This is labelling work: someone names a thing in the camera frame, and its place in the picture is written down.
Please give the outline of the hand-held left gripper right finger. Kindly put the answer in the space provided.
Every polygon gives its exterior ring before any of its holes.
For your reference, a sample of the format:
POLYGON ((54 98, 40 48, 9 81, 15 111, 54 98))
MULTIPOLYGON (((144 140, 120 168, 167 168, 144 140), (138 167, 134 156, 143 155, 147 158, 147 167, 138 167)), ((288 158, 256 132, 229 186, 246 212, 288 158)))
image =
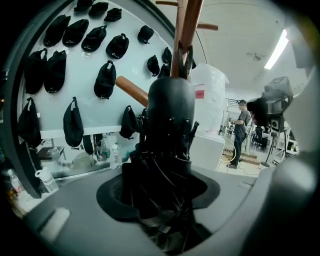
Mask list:
POLYGON ((196 220, 211 236, 191 256, 312 256, 319 246, 319 160, 296 156, 258 177, 209 171, 220 193, 196 220))

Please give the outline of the wooden coat stand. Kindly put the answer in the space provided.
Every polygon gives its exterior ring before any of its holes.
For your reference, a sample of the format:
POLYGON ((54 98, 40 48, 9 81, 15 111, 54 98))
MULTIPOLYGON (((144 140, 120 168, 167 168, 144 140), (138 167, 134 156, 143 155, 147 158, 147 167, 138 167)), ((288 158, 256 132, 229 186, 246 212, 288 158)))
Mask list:
POLYGON ((197 29, 218 31, 215 24, 199 22, 204 0, 177 0, 177 2, 157 0, 157 5, 177 7, 174 47, 170 75, 188 80, 192 65, 193 38, 197 29))

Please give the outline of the clear plastic bottle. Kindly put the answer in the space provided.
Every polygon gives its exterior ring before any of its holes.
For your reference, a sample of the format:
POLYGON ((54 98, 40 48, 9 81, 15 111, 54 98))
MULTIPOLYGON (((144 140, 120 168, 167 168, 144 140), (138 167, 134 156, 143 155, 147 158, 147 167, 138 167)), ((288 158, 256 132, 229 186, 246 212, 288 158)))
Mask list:
POLYGON ((110 168, 112 170, 115 170, 121 166, 122 166, 122 159, 119 156, 118 145, 113 144, 112 145, 112 158, 110 160, 110 168))

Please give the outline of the black round-base stand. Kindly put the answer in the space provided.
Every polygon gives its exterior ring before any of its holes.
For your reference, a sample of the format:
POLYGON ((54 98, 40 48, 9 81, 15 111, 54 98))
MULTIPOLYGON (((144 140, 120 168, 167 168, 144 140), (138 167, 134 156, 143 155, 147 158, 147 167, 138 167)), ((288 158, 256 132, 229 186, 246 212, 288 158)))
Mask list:
POLYGON ((278 141, 278 133, 277 132, 273 131, 273 132, 270 133, 270 135, 271 135, 272 140, 271 140, 271 144, 270 144, 270 147, 269 147, 267 158, 266 158, 265 161, 262 161, 260 163, 262 166, 267 167, 267 168, 270 167, 270 164, 268 163, 268 160, 269 160, 269 158, 271 156, 271 153, 273 152, 273 149, 275 147, 277 147, 276 144, 277 144, 277 141, 278 141))

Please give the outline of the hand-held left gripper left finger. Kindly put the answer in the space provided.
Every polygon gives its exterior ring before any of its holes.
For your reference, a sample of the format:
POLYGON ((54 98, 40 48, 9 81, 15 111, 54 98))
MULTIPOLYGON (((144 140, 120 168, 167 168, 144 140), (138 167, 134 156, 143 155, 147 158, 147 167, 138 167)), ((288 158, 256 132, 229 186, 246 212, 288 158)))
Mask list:
POLYGON ((61 186, 24 218, 36 234, 57 209, 70 215, 53 242, 42 241, 62 256, 166 256, 135 223, 119 222, 97 202, 97 190, 119 176, 120 170, 101 171, 61 186))

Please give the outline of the plastic-wrapped water jug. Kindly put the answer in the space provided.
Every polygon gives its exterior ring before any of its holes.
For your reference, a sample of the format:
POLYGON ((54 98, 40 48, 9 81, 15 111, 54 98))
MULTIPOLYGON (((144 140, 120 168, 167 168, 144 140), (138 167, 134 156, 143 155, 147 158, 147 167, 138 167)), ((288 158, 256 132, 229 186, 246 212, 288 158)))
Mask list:
POLYGON ((217 132, 223 119, 227 76, 219 69, 200 63, 191 72, 195 91, 194 120, 201 132, 217 132))

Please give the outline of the group of black caps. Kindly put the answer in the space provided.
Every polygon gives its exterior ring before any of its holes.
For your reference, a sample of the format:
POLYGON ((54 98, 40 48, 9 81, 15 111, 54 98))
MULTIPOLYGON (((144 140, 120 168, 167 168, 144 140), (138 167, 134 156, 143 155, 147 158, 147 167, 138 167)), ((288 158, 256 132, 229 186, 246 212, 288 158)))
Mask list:
POLYGON ((85 136, 118 132, 126 108, 144 107, 116 86, 125 77, 147 92, 147 66, 173 47, 173 36, 134 0, 71 3, 36 38, 19 82, 21 107, 35 107, 40 137, 79 149, 85 136))

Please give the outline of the fluorescent ceiling light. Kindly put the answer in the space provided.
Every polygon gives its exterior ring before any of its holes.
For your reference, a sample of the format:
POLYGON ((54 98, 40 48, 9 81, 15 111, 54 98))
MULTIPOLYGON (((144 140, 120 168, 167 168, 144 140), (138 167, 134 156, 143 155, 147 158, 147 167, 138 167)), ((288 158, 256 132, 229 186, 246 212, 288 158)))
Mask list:
POLYGON ((267 63, 264 66, 265 70, 271 70, 275 63, 278 61, 279 57, 282 55, 283 51, 285 50, 286 46, 288 45, 289 40, 287 39, 287 30, 284 29, 280 35, 280 38, 269 58, 267 63))

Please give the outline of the white handled bottle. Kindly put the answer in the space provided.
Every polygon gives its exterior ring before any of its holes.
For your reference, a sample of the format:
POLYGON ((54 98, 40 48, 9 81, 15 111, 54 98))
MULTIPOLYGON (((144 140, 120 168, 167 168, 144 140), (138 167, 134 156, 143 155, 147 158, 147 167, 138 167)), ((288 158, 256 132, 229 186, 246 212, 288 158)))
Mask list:
POLYGON ((35 177, 39 178, 49 193, 53 193, 59 189, 52 173, 44 166, 35 172, 35 177))

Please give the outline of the grey device on tripod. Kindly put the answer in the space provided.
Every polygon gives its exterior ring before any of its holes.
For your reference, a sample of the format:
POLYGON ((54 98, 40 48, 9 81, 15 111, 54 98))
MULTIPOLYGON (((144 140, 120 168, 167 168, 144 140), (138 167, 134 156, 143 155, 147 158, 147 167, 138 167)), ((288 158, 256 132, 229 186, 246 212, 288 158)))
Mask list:
POLYGON ((273 164, 280 164, 290 155, 287 150, 291 128, 285 121, 284 112, 294 99, 287 76, 274 78, 264 86, 261 97, 247 103, 247 110, 256 126, 270 128, 271 146, 267 158, 273 164))

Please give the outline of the small clear bottle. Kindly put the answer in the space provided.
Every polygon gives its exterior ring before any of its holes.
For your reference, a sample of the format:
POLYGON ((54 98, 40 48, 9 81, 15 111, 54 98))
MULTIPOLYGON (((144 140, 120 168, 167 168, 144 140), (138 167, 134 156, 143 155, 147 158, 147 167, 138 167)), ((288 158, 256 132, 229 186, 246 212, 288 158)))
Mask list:
POLYGON ((17 193, 17 195, 20 195, 22 192, 22 184, 19 178, 14 174, 12 169, 9 169, 7 171, 7 174, 10 178, 11 185, 14 188, 15 192, 17 193))

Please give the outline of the black umbrella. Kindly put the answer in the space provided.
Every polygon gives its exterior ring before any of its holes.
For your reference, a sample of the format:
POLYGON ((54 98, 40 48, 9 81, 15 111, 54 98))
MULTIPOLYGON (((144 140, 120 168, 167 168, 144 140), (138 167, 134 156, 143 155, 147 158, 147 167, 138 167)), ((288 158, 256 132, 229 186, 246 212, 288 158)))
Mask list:
POLYGON ((186 78, 190 67, 178 65, 178 76, 151 84, 147 108, 137 119, 139 143, 131 162, 122 166, 121 202, 137 210, 142 230, 169 256, 211 235, 194 217, 193 201, 208 186, 191 170, 199 123, 194 121, 195 91, 186 78))

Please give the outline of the green label water bottle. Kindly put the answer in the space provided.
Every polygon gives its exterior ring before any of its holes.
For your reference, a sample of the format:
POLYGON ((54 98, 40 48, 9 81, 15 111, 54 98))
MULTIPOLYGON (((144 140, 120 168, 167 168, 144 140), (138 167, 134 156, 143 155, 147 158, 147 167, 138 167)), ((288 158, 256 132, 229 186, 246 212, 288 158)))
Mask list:
POLYGON ((108 135, 106 133, 102 134, 102 139, 100 141, 100 159, 102 161, 107 161, 110 158, 110 143, 108 135))

